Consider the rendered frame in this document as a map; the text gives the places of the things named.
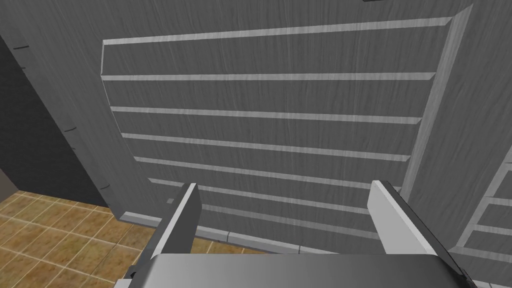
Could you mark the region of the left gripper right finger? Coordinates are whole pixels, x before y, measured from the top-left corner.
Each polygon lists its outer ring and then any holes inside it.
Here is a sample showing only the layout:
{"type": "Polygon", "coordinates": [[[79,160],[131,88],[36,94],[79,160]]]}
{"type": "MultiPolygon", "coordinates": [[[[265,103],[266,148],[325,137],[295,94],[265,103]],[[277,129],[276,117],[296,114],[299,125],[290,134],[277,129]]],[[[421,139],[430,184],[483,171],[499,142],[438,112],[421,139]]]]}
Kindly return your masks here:
{"type": "Polygon", "coordinates": [[[445,247],[388,181],[372,181],[367,209],[387,254],[434,255],[455,272],[460,271],[445,247]]]}

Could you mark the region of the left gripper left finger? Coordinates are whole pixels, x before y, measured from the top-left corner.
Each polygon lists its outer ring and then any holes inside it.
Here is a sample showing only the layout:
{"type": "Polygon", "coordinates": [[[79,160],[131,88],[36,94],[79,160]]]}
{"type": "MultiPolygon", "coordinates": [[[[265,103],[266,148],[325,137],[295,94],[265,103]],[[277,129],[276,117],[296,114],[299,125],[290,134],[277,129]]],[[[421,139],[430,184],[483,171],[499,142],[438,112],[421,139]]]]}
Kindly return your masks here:
{"type": "Polygon", "coordinates": [[[150,239],[149,257],[159,254],[189,254],[202,211],[196,183],[186,183],[170,205],[150,239]]]}

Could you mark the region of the grey louvred door leaf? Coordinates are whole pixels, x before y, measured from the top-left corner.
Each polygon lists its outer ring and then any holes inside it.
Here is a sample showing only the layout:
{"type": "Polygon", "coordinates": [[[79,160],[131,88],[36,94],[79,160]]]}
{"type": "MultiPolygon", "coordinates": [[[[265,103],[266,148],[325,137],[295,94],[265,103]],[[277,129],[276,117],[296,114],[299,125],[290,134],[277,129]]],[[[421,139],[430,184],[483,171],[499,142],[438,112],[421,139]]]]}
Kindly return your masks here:
{"type": "Polygon", "coordinates": [[[0,0],[0,168],[210,239],[382,254],[372,181],[512,288],[512,0],[0,0]]]}

